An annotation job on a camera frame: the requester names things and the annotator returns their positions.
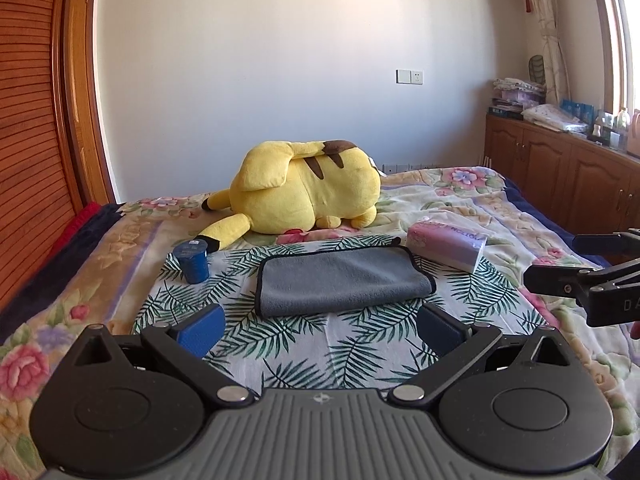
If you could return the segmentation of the purple grey microfibre towel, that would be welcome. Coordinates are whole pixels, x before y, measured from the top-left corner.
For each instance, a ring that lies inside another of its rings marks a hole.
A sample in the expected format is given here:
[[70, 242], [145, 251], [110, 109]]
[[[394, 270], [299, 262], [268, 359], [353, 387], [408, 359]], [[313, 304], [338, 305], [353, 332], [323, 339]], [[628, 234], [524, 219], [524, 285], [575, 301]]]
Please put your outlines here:
[[260, 264], [255, 309], [263, 318], [338, 313], [422, 299], [435, 290], [434, 278], [400, 245], [308, 252]]

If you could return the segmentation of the wooden room door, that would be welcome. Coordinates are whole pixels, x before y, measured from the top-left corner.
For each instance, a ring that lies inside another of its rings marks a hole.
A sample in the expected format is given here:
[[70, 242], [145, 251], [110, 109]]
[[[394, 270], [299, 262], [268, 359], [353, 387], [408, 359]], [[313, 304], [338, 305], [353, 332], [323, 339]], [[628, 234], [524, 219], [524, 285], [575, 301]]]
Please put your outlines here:
[[80, 196], [86, 203], [113, 203], [99, 121], [93, 63], [94, 0], [64, 0], [62, 67], [70, 149]]

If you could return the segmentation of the wooden side cabinet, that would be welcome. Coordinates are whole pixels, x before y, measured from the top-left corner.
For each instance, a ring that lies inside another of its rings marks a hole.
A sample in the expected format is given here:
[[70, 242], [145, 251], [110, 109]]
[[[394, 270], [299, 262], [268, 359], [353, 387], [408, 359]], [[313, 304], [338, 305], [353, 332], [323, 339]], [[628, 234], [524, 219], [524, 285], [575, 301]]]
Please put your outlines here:
[[639, 161], [580, 136], [486, 116], [485, 165], [573, 234], [639, 225]]

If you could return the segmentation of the floral bed quilt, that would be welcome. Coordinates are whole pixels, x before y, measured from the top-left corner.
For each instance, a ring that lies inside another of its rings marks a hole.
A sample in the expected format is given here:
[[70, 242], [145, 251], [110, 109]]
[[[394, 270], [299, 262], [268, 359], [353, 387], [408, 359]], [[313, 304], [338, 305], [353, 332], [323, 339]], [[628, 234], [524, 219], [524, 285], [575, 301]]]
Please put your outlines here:
[[[192, 195], [121, 206], [122, 218], [60, 296], [1, 341], [3, 478], [41, 474], [28, 419], [44, 383], [87, 325], [102, 323], [115, 334], [134, 332], [134, 319], [171, 249], [209, 223], [201, 204], [201, 196]], [[562, 330], [612, 408], [613, 437], [600, 466], [613, 469], [639, 440], [638, 341], [626, 326], [589, 327], [572, 300], [536, 296], [524, 287], [522, 276], [531, 264], [594, 266], [596, 259], [573, 252], [570, 234], [529, 205], [498, 172], [460, 167], [393, 174], [383, 181], [375, 222], [363, 231], [250, 233], [227, 250], [242, 243], [291, 245], [366, 235], [393, 240], [422, 219], [487, 236], [474, 273], [427, 263], [436, 282], [435, 304], [463, 322], [494, 324], [507, 334], [527, 334], [544, 324]]]

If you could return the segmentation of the palm leaf print cloth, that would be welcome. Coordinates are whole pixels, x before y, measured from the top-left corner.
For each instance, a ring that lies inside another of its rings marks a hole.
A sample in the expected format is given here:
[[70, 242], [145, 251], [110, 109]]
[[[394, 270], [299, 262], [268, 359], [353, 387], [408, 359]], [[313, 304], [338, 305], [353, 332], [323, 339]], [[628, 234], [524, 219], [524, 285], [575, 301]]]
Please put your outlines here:
[[209, 257], [209, 278], [196, 285], [188, 284], [176, 258], [167, 256], [132, 330], [140, 333], [158, 322], [176, 324], [206, 304], [220, 304], [226, 316], [224, 336], [204, 360], [247, 388], [387, 390], [437, 359], [416, 331], [423, 300], [265, 321], [254, 303], [258, 266], [265, 258], [382, 246], [391, 240], [366, 235], [291, 245], [242, 243]]

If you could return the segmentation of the small blue cup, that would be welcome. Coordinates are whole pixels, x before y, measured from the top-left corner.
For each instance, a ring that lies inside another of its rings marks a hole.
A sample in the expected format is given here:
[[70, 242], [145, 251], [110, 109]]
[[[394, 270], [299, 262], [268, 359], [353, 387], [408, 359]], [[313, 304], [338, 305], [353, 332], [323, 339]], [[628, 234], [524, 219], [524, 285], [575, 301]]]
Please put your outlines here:
[[189, 284], [198, 284], [209, 278], [207, 243], [194, 238], [177, 245], [171, 252]]

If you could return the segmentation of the purple tissue pack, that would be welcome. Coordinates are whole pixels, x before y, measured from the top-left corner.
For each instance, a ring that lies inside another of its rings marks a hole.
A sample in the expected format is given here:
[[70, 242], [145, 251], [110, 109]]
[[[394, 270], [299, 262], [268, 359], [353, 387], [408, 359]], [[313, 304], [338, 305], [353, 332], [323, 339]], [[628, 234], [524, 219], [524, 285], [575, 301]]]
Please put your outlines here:
[[442, 222], [421, 220], [408, 229], [406, 246], [415, 255], [474, 273], [487, 242], [487, 236]]

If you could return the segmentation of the bottles on cabinet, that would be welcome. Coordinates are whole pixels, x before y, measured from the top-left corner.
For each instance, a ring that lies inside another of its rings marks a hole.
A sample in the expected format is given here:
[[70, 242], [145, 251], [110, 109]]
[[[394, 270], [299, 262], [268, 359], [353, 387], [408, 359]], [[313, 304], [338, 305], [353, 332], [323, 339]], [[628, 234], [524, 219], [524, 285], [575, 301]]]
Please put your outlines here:
[[614, 151], [639, 157], [639, 111], [622, 108], [613, 115], [600, 110], [588, 139]]

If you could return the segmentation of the blue boxes on cabinet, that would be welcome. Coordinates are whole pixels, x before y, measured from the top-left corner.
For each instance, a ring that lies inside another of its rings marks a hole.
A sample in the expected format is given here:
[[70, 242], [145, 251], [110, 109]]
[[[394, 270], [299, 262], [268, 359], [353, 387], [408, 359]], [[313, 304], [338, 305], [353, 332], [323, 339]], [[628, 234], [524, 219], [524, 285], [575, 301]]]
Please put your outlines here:
[[594, 118], [596, 118], [596, 111], [590, 104], [575, 102], [568, 99], [562, 99], [560, 107], [567, 114], [576, 117], [588, 127], [592, 127]]

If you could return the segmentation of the white folded cloth bundle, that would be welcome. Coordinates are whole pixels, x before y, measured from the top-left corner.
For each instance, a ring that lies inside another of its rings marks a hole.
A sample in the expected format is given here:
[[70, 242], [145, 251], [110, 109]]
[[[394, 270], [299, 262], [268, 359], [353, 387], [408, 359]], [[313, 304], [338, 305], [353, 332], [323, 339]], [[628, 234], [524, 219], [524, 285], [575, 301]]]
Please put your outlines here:
[[588, 125], [553, 104], [539, 104], [522, 111], [526, 122], [553, 131], [567, 133], [586, 133]]

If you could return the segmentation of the dark blue blanket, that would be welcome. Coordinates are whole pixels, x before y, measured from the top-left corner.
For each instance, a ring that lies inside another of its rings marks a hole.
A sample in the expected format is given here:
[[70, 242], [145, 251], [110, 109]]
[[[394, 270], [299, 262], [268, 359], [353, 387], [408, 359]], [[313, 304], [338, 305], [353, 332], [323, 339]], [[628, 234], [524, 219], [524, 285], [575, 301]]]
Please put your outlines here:
[[60, 296], [102, 237], [122, 218], [121, 204], [101, 206], [100, 212], [55, 257], [48, 262], [44, 260], [41, 268], [1, 312], [2, 341]]

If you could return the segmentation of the red blanket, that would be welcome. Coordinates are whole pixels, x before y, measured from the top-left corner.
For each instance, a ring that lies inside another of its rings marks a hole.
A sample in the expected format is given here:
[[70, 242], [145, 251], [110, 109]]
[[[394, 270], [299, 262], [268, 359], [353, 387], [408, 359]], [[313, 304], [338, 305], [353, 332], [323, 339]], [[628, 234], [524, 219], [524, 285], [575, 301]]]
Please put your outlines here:
[[96, 216], [102, 206], [96, 202], [88, 203], [87, 206], [81, 209], [76, 216], [66, 224], [62, 234], [53, 243], [50, 252], [47, 255], [46, 262], [55, 257], [78, 233], [78, 231], [89, 222], [94, 216]]

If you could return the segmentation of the yellow Pikachu plush toy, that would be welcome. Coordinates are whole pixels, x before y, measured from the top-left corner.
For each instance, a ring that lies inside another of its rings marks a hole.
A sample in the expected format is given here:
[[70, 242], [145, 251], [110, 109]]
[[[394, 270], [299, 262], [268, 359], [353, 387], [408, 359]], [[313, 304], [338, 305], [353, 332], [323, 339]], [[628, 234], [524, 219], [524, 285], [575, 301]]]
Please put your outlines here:
[[250, 231], [281, 235], [344, 221], [361, 230], [375, 220], [380, 192], [378, 167], [352, 142], [262, 142], [245, 155], [230, 186], [204, 200], [204, 210], [231, 214], [198, 238], [218, 252]]

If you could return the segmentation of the stack of folded linens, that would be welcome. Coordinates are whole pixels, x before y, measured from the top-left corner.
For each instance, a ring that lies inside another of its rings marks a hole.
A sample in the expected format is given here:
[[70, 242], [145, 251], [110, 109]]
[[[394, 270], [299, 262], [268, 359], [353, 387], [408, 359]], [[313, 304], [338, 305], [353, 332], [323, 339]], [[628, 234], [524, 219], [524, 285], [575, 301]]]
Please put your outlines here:
[[522, 120], [528, 108], [546, 102], [546, 87], [518, 78], [498, 78], [492, 82], [488, 113], [497, 117]]

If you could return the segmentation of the wooden louvered wardrobe door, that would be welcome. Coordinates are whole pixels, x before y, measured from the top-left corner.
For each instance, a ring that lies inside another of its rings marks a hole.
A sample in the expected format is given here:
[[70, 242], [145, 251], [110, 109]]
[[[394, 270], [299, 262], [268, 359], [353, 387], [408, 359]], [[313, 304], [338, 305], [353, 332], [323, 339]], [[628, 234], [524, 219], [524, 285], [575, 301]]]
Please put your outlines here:
[[1, 0], [1, 302], [81, 210], [63, 101], [64, 0]]

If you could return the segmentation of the patterned beige curtain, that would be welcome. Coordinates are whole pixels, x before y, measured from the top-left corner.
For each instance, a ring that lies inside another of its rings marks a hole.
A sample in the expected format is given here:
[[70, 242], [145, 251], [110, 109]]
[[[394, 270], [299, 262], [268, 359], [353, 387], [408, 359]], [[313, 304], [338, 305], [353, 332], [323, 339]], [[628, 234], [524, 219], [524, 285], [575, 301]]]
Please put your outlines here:
[[559, 33], [559, 12], [556, 0], [532, 0], [538, 20], [546, 77], [546, 101], [560, 105], [570, 97], [566, 62]]

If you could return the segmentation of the white wall switch socket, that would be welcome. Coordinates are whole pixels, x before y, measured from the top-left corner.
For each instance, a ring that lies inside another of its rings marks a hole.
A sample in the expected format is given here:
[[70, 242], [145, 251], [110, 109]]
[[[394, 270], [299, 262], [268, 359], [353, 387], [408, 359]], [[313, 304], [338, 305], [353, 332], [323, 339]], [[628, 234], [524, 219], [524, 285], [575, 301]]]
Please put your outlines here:
[[396, 70], [398, 84], [423, 84], [422, 70]]

